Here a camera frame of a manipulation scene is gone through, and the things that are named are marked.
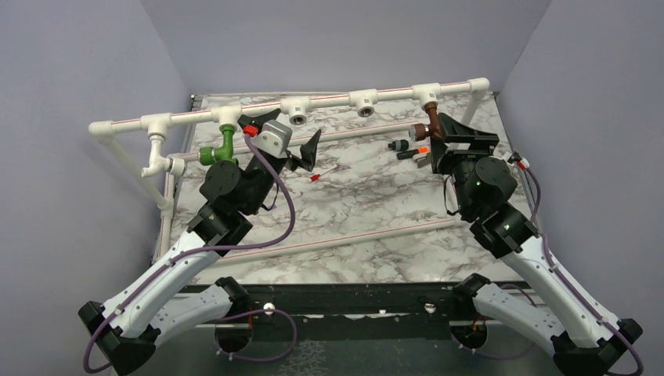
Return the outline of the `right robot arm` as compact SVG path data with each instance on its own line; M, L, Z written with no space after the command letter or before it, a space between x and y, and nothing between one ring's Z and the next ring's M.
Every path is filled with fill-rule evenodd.
M610 375L624 353L634 352L642 328L592 298L553 256L536 224L510 203L518 185L512 170L526 168L525 160L518 154L495 156L496 134L443 113L432 115L429 125L414 127L413 134L429 139L431 169L450 179L446 190L455 193L456 213L476 241L545 304L538 309L473 274L454 289L455 314L498 320L550 354L562 374Z

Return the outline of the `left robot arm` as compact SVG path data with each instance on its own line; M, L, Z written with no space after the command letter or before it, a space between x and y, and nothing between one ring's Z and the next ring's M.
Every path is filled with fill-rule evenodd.
M91 335L87 350L99 349L117 374L137 371L160 345L183 331L248 315L248 293L232 277L182 300L176 295L198 273L243 248L252 227L249 217L264 208L272 188L286 191L280 178L284 169L315 167L321 132L293 155L288 149L291 127L278 116L278 110L240 115L235 123L222 125L222 145L199 150L199 162L207 168L200 186L205 202L186 230L134 283L105 302L90 301L79 309Z

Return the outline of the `green water faucet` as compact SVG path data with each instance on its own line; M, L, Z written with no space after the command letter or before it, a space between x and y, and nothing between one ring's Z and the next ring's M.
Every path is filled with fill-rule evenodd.
M224 124L219 127L222 134L221 146L204 146L199 149L198 161L203 166L213 165L218 161L230 161L237 164L234 157L233 136L236 132L236 126Z

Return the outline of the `brown water faucet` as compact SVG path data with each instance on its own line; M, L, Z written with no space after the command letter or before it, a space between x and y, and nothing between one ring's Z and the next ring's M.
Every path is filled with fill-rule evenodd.
M429 123L416 123L411 125L408 131L409 138L414 142L430 139L443 142L444 133L442 123L438 115L438 104L430 102L424 105L423 111L428 116Z

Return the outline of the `white PVC pipe frame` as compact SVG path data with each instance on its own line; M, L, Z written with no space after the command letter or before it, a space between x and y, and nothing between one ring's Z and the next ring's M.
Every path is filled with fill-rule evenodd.
M345 93L334 92L321 96L312 96L305 93L300 96L287 96L269 103L225 105L213 107L210 110L195 110L179 114L148 114L140 118L123 121L94 121L89 125L88 132L106 146L141 187L155 200L161 212L161 227L155 251L155 255L160 256L169 247L171 224L175 214L175 182L177 178L183 175L189 163L198 161L198 154L187 152L165 155L162 152L164 157L171 159L170 169L167 172L158 172L155 176L142 178L142 168L116 141L117 135L145 132L148 139L150 134L159 134L166 141L171 128L181 125L195 126L208 122L214 122L218 127L224 124L235 125L235 133L237 133L240 130L237 123L240 115L254 116L275 109L281 110L280 115L287 116L287 126L294 131L297 128L302 128L309 121L310 112L315 110L337 107L348 108L354 110L359 117L368 118L375 113L376 106L379 103L408 99L418 103L423 109L427 103L438 103L446 96L460 94L468 94L471 97L462 117L462 122L468 124L474 117L480 101L484 99L488 91L489 80L487 78L472 78L453 83L427 83L397 89L362 89ZM294 138L291 136L289 146L300 146L305 142L305 137ZM249 149L246 146L235 146L234 156L245 154L248 151Z

